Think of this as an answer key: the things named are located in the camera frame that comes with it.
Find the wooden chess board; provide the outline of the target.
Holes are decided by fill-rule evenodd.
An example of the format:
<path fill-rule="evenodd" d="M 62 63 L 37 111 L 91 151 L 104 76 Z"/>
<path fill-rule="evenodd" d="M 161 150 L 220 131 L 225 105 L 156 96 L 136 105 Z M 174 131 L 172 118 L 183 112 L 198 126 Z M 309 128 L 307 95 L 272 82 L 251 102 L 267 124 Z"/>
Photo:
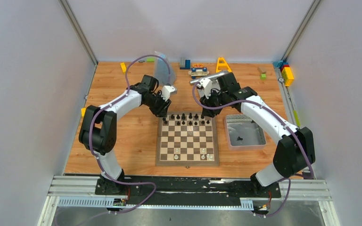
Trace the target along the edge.
<path fill-rule="evenodd" d="M 176 120 L 179 114 L 186 120 Z M 173 112 L 158 122 L 157 166 L 219 166 L 220 155 L 215 118 L 198 112 Z"/>

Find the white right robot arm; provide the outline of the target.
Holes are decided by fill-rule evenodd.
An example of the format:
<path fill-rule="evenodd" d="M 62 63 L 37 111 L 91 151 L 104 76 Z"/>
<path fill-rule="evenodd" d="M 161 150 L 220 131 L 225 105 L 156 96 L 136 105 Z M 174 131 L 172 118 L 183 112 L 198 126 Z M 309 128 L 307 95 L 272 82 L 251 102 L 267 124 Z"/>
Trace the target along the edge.
<path fill-rule="evenodd" d="M 254 173 L 250 190 L 255 196 L 263 196 L 269 191 L 269 186 L 291 176 L 300 174 L 305 168 L 309 169 L 308 179 L 314 177 L 312 164 L 315 163 L 315 149 L 312 131 L 300 128 L 283 119 L 273 111 L 250 87 L 241 87 L 233 73 L 227 73 L 218 79 L 219 87 L 213 86 L 209 78 L 201 78 L 193 85 L 203 96 L 194 100 L 202 107 L 202 115 L 217 116 L 225 107 L 232 107 L 252 119 L 276 143 L 272 163 Z"/>

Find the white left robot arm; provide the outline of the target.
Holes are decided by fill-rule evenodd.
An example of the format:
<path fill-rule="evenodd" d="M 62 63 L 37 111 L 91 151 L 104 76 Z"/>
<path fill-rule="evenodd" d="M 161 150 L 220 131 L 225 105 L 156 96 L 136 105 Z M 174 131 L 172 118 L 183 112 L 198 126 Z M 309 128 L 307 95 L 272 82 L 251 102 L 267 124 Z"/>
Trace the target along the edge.
<path fill-rule="evenodd" d="M 101 170 L 101 179 L 113 194 L 121 194 L 127 182 L 124 170 L 115 156 L 117 122 L 131 110 L 147 106 L 158 118 L 166 117 L 171 104 L 171 95 L 177 92 L 173 85 L 164 85 L 161 90 L 158 79 L 144 75 L 141 82 L 129 85 L 124 93 L 101 106 L 86 108 L 79 132 L 79 142 L 96 158 Z"/>

